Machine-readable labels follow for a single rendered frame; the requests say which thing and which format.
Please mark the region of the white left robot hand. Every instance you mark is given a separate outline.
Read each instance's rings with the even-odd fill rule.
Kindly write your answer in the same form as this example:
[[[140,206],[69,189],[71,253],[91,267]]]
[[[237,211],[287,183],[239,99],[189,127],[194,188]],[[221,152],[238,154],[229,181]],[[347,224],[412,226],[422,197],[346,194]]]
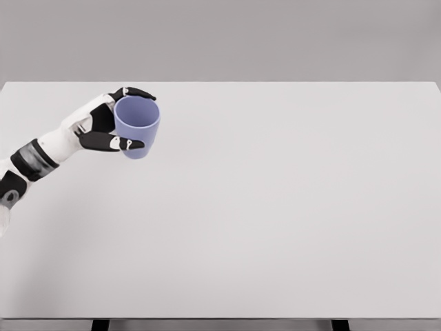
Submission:
[[[114,92],[100,94],[62,120],[60,131],[63,138],[75,150],[117,152],[140,150],[145,144],[133,138],[120,137],[116,130],[114,107],[129,96],[155,101],[152,94],[134,87],[121,87]]]

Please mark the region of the blue plastic cup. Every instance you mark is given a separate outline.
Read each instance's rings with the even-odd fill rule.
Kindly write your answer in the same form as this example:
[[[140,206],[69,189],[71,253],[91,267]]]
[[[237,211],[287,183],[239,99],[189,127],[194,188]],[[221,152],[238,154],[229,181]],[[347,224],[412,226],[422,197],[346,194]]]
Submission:
[[[157,103],[138,96],[126,96],[114,107],[116,133],[133,142],[141,141],[143,148],[127,150],[123,153],[130,159],[142,159],[152,148],[161,120]]]

